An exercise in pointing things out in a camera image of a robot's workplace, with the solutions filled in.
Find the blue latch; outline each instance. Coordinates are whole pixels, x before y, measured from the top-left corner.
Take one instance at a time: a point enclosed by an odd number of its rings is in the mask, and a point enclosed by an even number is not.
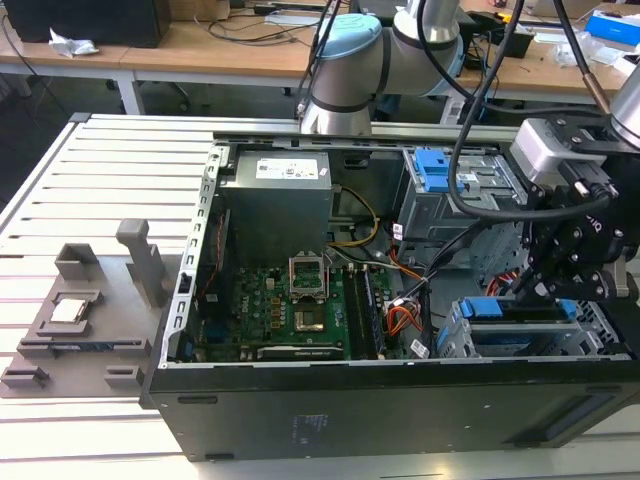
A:
[[[465,298],[460,303],[465,318],[470,317],[502,317],[502,308],[498,300],[491,297]]]
[[[567,314],[569,319],[575,320],[578,318],[578,308],[574,301],[562,299],[560,300],[560,307],[564,310],[564,313]]]
[[[416,150],[416,168],[422,175],[441,175],[449,173],[449,160],[440,150],[418,148]]]
[[[422,175],[425,183],[425,191],[428,193],[448,193],[449,160],[440,150],[428,148],[416,149],[416,171]],[[459,192],[464,191],[464,184],[457,180],[456,187]]]

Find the cpu socket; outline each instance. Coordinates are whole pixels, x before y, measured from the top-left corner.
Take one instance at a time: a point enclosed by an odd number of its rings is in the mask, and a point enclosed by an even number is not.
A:
[[[299,333],[318,333],[325,330],[325,305],[298,303],[293,309],[293,328]]]
[[[316,301],[327,298],[324,259],[309,252],[289,259],[289,295],[293,302],[304,297]]]

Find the sticker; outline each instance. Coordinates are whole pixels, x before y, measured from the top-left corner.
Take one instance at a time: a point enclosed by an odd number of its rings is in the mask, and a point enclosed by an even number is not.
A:
[[[404,231],[404,227],[402,225],[400,225],[399,223],[393,224],[393,238],[395,240],[398,240],[399,242],[402,241],[402,239],[404,238],[402,233],[403,231]]]
[[[411,343],[411,350],[422,359],[429,357],[429,349],[422,345],[418,340],[414,340]]]
[[[329,415],[296,415],[293,417],[291,440],[298,445],[309,445],[320,440],[329,424]]]
[[[476,177],[475,173],[459,173],[458,180],[461,182],[478,182],[478,177]]]
[[[256,178],[318,180],[318,162],[308,158],[261,158],[258,160]]]

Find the motherboard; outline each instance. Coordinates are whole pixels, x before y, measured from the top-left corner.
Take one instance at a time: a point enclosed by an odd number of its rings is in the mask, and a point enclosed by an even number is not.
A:
[[[205,318],[199,351],[210,362],[403,358],[386,332],[392,296],[382,268],[324,267],[300,257],[280,268],[242,268],[228,319]]]

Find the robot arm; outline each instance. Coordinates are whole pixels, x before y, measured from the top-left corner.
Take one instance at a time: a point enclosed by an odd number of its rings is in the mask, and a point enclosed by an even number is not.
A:
[[[534,182],[528,210],[566,208],[601,195],[611,201],[593,215],[524,225],[522,245],[529,255],[513,287],[519,301],[637,299],[626,263],[640,245],[638,87],[636,69],[610,117],[530,119],[521,127],[511,152]]]
[[[304,106],[302,133],[370,135],[373,94],[427,95],[443,82],[420,46],[418,3],[409,0],[393,28],[366,15],[336,18]],[[457,9],[457,0],[429,0],[422,20],[432,50],[450,71],[462,64]]]

